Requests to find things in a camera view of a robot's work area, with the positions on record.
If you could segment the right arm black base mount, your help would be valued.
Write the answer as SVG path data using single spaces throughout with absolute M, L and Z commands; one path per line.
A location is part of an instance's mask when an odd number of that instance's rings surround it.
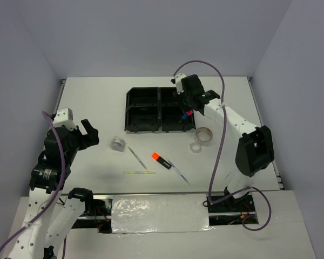
M 239 199 L 234 199 L 231 197 L 225 201 L 222 201 L 214 205 L 210 204 L 210 202 L 206 200 L 203 202 L 202 205 L 208 209 L 208 212 L 210 214 L 214 214 L 214 213 L 244 214 L 244 213 L 250 213 L 255 211 L 253 198 L 249 194 L 246 194 L 245 196 Z

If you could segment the blue cap black highlighter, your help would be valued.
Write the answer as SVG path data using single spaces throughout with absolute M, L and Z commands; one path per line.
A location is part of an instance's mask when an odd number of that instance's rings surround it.
M 188 118 L 188 115 L 186 113 L 184 113 L 181 118 L 180 121 L 185 121 Z

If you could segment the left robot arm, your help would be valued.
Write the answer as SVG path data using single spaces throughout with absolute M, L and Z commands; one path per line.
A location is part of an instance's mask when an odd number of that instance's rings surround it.
M 44 140 L 44 149 L 31 172 L 29 203 L 20 230 L 13 234 L 16 241 L 8 258 L 57 258 L 58 251 L 79 216 L 94 211 L 93 192 L 76 187 L 72 189 L 59 215 L 52 214 L 77 152 L 99 144 L 98 130 L 87 119 L 78 126 L 56 124 L 47 119 L 51 128 Z

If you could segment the large brown-core tape roll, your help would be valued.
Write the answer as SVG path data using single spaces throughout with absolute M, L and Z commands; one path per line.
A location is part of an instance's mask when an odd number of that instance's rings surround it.
M 202 144 L 207 145 L 213 139 L 212 131 L 207 127 L 199 127 L 195 131 L 195 141 Z

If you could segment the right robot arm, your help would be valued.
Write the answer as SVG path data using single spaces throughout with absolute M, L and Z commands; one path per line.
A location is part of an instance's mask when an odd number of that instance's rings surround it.
M 242 117 L 224 102 L 224 94 L 213 90 L 205 91 L 196 74 L 180 73 L 173 76 L 171 83 L 176 87 L 174 98 L 185 115 L 199 112 L 218 125 L 222 125 L 220 149 L 229 134 L 237 141 L 234 177 L 225 188 L 224 205 L 230 211 L 238 210 L 243 197 L 252 186 L 252 177 L 274 161 L 271 130 L 258 126 Z

